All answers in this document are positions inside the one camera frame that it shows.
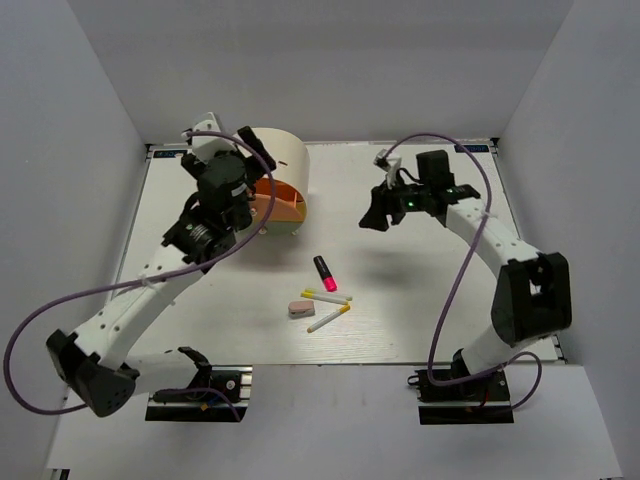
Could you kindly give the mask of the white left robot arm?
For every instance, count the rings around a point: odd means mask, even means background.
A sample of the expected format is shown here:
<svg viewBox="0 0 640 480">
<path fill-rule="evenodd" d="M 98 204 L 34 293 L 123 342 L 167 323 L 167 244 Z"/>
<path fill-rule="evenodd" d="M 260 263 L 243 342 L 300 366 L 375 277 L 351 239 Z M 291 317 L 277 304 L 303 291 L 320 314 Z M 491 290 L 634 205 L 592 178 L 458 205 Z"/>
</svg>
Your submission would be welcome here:
<svg viewBox="0 0 640 480">
<path fill-rule="evenodd" d="M 187 199 L 161 246 L 137 283 L 120 287 L 92 318 L 46 341 L 58 375 L 98 417 L 106 417 L 133 396 L 150 393 L 160 401 L 213 401 L 234 405 L 234 387 L 215 384 L 207 358 L 191 347 L 132 356 L 130 350 L 177 297 L 212 266 L 242 246 L 238 232 L 251 227 L 256 184 L 277 165 L 253 129 L 220 135 L 211 152 L 209 135 L 187 132 L 191 151 L 182 167 L 197 189 Z"/>
</svg>

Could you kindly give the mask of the orange top drawer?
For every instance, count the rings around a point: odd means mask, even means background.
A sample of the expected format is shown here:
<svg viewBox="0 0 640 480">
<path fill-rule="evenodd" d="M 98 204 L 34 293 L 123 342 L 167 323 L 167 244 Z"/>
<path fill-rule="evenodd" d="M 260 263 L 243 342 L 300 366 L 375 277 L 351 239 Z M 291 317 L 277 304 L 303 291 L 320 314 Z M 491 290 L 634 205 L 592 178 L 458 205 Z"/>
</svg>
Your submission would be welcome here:
<svg viewBox="0 0 640 480">
<path fill-rule="evenodd" d="M 290 184 L 276 180 L 276 199 L 270 222 L 301 225 L 307 215 L 306 202 L 302 194 Z M 255 199 L 250 203 L 255 223 L 262 220 L 271 198 L 269 180 L 264 177 L 255 185 Z"/>
</svg>

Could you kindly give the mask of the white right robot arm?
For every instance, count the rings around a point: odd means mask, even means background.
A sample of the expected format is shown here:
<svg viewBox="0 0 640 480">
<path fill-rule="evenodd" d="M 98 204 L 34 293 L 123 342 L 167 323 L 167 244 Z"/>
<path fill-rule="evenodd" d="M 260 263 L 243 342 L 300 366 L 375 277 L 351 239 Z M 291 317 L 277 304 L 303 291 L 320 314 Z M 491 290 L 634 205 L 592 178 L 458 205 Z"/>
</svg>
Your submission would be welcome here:
<svg viewBox="0 0 640 480">
<path fill-rule="evenodd" d="M 371 190 L 371 205 L 359 221 L 360 228 L 387 231 L 389 225 L 399 225 L 406 213 L 425 212 L 436 218 L 469 245 L 469 251 L 454 280 L 437 321 L 427 368 L 421 380 L 426 388 L 453 388 L 461 397 L 472 399 L 484 391 L 489 378 L 517 358 L 532 353 L 522 351 L 531 343 L 569 327 L 572 321 L 569 266 L 559 253 L 543 254 L 535 247 L 515 238 L 503 225 L 491 218 L 489 205 L 470 185 L 455 185 L 448 154 L 444 150 L 416 155 L 419 178 L 401 167 L 401 156 L 392 153 L 399 143 L 376 155 L 374 164 L 385 172 L 385 180 Z M 185 204 L 184 213 L 195 213 L 201 207 L 205 215 L 209 207 L 222 207 L 223 198 L 231 195 L 231 187 L 240 184 L 240 196 L 251 204 L 258 202 L 258 217 L 267 220 L 267 204 L 276 200 L 269 191 L 269 180 L 260 179 L 264 172 L 257 159 L 242 159 L 239 152 L 227 152 L 209 162 L 191 153 L 181 160 L 181 166 L 197 182 L 198 192 Z M 459 349 L 449 369 L 438 369 L 434 359 L 439 336 L 462 277 L 474 253 L 495 275 L 497 284 L 491 308 L 489 326 L 470 345 Z M 242 309 L 242 318 L 275 319 L 275 311 L 266 297 L 260 297 L 257 287 L 276 293 L 275 280 L 258 284 L 243 284 L 241 293 L 230 295 L 234 308 Z"/>
</svg>

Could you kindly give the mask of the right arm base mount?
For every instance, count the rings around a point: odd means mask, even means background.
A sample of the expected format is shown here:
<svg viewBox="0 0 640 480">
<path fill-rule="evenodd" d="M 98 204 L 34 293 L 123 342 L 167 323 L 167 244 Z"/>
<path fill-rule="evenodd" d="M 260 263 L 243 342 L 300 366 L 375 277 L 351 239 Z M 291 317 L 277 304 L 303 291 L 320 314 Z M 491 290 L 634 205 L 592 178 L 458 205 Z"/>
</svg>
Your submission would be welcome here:
<svg viewBox="0 0 640 480">
<path fill-rule="evenodd" d="M 416 370 L 407 378 L 415 388 L 421 425 L 499 425 L 514 422 L 506 376 L 491 376 L 460 385 L 436 386 L 427 370 Z"/>
</svg>

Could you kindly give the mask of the pink cap black highlighter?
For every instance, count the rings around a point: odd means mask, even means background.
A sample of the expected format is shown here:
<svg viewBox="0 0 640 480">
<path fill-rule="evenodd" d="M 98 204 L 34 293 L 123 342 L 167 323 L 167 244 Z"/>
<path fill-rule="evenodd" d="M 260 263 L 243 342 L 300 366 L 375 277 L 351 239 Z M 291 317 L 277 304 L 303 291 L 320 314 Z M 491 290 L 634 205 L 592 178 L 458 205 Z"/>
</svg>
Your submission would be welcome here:
<svg viewBox="0 0 640 480">
<path fill-rule="evenodd" d="M 338 290 L 337 283 L 332 275 L 324 258 L 320 255 L 313 258 L 313 263 L 322 280 L 323 286 L 327 292 L 336 292 Z"/>
</svg>

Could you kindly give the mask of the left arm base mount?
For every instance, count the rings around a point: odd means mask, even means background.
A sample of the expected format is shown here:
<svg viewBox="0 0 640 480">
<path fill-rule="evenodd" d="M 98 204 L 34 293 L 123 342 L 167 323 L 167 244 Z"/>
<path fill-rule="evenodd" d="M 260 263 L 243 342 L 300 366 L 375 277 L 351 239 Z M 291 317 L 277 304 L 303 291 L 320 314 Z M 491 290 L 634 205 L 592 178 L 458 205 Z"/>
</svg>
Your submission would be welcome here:
<svg viewBox="0 0 640 480">
<path fill-rule="evenodd" d="M 249 406 L 252 374 L 251 366 L 214 366 L 203 380 L 189 386 L 193 392 L 150 395 L 145 420 L 182 423 L 240 422 Z"/>
</svg>

